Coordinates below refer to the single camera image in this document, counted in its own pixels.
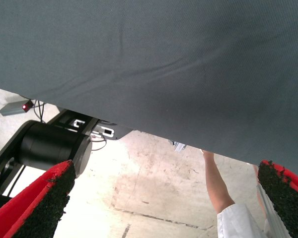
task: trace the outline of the black cylindrical motor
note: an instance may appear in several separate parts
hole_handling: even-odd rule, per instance
[[[37,122],[24,136],[16,159],[21,164],[42,170],[72,160],[76,176],[79,176],[87,165],[91,148],[87,135]]]

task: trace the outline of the gray cloth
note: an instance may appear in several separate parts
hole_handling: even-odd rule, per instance
[[[0,88],[298,174],[298,1],[0,0]]]

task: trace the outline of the cable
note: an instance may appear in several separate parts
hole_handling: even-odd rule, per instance
[[[35,108],[39,108],[40,111],[41,111],[41,105],[39,105],[39,106],[35,106],[37,102],[38,102],[38,100],[35,100],[35,102],[34,102],[34,107],[33,107],[34,114],[36,115],[36,117],[37,117],[41,122],[45,123],[45,121],[43,121],[43,116],[42,116],[42,117],[39,116],[39,115],[37,114],[37,112],[35,111]]]
[[[45,103],[43,103],[43,106],[42,106],[42,115],[41,115],[42,122],[43,122],[44,105],[45,105]]]
[[[13,188],[14,188],[14,186],[15,186],[15,184],[16,184],[16,182],[18,182],[18,180],[19,180],[19,178],[20,178],[20,176],[21,176],[21,174],[23,173],[23,171],[24,171],[24,169],[25,169],[25,165],[23,165],[23,168],[21,169],[21,172],[19,173],[19,175],[18,175],[18,177],[16,177],[16,179],[15,179],[15,181],[14,181],[14,183],[12,184],[12,187],[10,188],[10,191],[8,192],[8,197],[10,196],[10,194],[11,194],[11,192],[12,192],[12,190],[13,190]]]
[[[38,101],[38,104],[39,104],[40,121],[42,122],[42,114],[41,114],[41,105],[40,105],[40,101]]]
[[[103,149],[107,145],[107,140],[106,140],[105,136],[104,135],[101,135],[101,136],[103,137],[103,140],[91,140],[91,142],[105,142],[104,146],[102,146],[102,147],[100,147],[98,149],[94,149],[92,151],[101,150],[101,149]]]
[[[95,149],[95,150],[92,150],[92,151],[98,151],[98,150],[101,150],[101,149],[103,149],[105,146],[107,145],[107,140],[105,140],[105,144],[104,144],[104,146],[103,147],[100,147],[100,148],[98,148],[98,149]]]

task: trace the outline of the metal frame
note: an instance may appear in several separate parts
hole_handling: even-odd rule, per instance
[[[79,127],[74,127],[73,122],[76,119],[85,123],[80,124]],[[90,135],[99,122],[99,119],[73,111],[63,110],[47,124],[69,129],[80,134]],[[3,193],[22,167],[22,164],[16,161],[18,150],[28,129],[35,123],[37,121],[33,120],[24,123],[0,151],[0,207],[11,199],[8,196],[4,196]]]

